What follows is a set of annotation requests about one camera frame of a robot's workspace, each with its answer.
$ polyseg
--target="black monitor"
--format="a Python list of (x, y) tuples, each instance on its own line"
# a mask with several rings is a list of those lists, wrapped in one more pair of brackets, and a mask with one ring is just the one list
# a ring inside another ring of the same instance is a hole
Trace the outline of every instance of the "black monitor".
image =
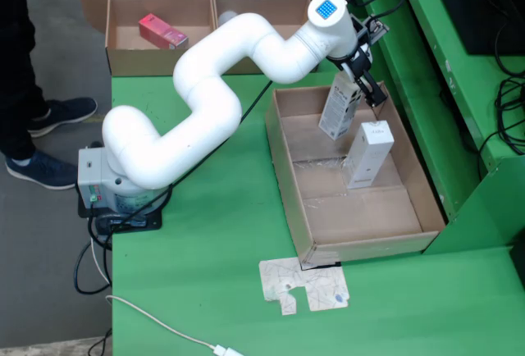
[(443, 0), (463, 45), (471, 54), (525, 54), (525, 0)]

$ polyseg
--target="open cardboard box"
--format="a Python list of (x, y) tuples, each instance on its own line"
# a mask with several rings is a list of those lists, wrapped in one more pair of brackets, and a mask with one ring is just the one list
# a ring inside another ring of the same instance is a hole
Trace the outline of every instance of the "open cardboard box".
[[(277, 89), (267, 133), (290, 233), (304, 268), (423, 251), (445, 228), (391, 100), (362, 101), (349, 133), (321, 129), (330, 87)], [(395, 142), (371, 187), (346, 189), (341, 164), (362, 122), (385, 120)]]
[[(289, 39), (307, 20), (310, 0), (214, 0), (217, 26), (225, 11), (256, 13), (268, 20), (275, 30)], [(227, 74), (248, 75), (262, 73), (250, 58), (245, 58), (230, 68)]]
[(106, 34), (111, 73), (172, 75), (186, 49), (160, 49), (143, 39), (139, 20), (149, 13), (188, 36), (189, 46), (216, 29), (213, 0), (81, 0), (86, 20)]

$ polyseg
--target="blue sneaker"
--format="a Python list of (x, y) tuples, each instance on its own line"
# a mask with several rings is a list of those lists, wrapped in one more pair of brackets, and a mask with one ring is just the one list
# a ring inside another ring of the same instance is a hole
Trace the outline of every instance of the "blue sneaker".
[(75, 187), (77, 168), (69, 163), (36, 151), (27, 166), (19, 166), (6, 158), (7, 172), (20, 180), (27, 180), (52, 190)]
[(42, 137), (60, 125), (75, 124), (90, 118), (98, 104), (92, 98), (76, 98), (64, 101), (48, 100), (49, 116), (44, 120), (30, 121), (27, 130), (32, 138)]

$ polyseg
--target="pink box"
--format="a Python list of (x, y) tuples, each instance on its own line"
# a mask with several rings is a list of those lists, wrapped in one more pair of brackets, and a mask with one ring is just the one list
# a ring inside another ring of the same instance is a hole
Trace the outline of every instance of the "pink box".
[(159, 48), (188, 48), (188, 36), (176, 30), (154, 14), (139, 21), (140, 36)]

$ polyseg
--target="black pants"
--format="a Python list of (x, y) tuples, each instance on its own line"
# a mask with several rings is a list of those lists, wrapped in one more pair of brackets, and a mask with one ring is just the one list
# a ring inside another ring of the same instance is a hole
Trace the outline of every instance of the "black pants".
[(34, 153), (28, 121), (48, 112), (35, 83), (30, 52), (34, 27), (26, 0), (0, 0), (0, 152), (12, 159)]

